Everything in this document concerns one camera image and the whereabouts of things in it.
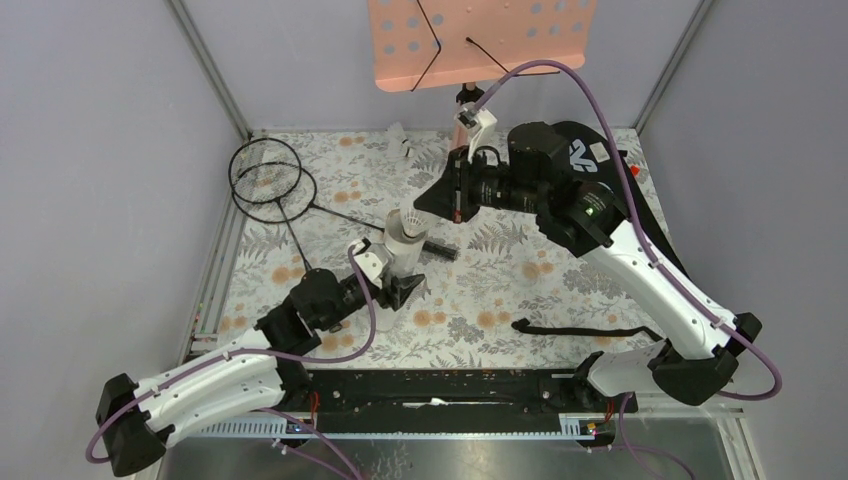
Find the pink music stand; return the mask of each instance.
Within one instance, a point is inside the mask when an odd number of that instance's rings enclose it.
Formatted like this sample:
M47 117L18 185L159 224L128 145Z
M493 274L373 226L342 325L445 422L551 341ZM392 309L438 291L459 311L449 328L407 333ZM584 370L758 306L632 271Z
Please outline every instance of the pink music stand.
M552 59L578 68L596 0L368 0L374 45L374 76L387 92L499 78L528 60ZM438 51L423 8L441 42ZM539 67L526 73L546 73Z

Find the white label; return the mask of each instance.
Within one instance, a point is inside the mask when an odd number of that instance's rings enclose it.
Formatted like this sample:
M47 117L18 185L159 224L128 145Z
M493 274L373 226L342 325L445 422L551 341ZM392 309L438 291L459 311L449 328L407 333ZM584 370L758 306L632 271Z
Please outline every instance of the white label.
M586 153L586 145L583 142L580 140L573 141L568 151L571 168L578 172L595 173L598 171L598 164L594 160L583 157L583 154Z
M593 143L592 145L589 146L589 148L592 150L592 155L595 156L595 160L598 163L603 163L603 162L606 162L607 160L609 160L609 158L610 158L609 153L607 153L607 149L604 148L603 143L601 143L601 142Z

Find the floral tablecloth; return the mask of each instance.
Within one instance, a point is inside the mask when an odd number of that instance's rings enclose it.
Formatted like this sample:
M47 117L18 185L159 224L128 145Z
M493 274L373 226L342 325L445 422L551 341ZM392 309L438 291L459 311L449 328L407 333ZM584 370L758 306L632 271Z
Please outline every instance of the floral tablecloth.
M627 162L641 169L637 181L665 222L644 163L636 132L617 130L616 143ZM429 186L444 167L449 137L443 132L410 132L417 151L410 161L393 158L384 132L287 133L275 135L300 155L316 178L318 205L378 225L401 200ZM506 132L493 145L506 159ZM314 267L338 278L351 273L346 246L380 233L315 209L293 222L304 254ZM625 351L644 346L630 338L526 335L510 327L528 318L539 326L631 328L656 324L606 275L541 235L530 215L482 209L469 223L440 222L431 239L460 250L456 262L422 254L427 280L399 312L382 311L378 334L359 359L332 368L518 368L573 367L593 351ZM250 328L282 302L303 274L300 256L285 226L248 220L242 235L224 316L218 328L223 344ZM321 333L313 354L342 356L368 336L362 309L337 333ZM309 368L321 368L313 364Z

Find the shuttlecock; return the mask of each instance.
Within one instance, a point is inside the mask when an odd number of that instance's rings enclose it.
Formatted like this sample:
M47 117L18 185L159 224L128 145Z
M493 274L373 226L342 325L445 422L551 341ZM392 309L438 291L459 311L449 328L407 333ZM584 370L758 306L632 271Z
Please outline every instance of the shuttlecock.
M396 158L412 158L415 156L415 149L412 148L412 143L403 131L400 122L395 122L389 126L389 155Z
M417 210L411 201L405 201L400 206L400 223L403 233L409 238L416 238L438 223L439 217L429 212Z

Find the metal floor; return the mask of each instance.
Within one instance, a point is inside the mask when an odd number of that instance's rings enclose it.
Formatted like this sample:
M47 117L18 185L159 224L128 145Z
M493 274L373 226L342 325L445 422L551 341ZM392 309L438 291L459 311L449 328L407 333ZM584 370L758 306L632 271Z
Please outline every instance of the metal floor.
M700 479L733 478L721 436L707 418L631 419L635 445L667 450L686 462ZM369 480L463 479L628 479L654 478L626 451L587 454L576 443L550 440L380 440L335 442ZM301 447L344 471L344 465L317 440ZM643 455L669 480L687 479L672 461ZM170 450L159 480L336 479L335 474L293 455L282 456L259 439L189 438Z

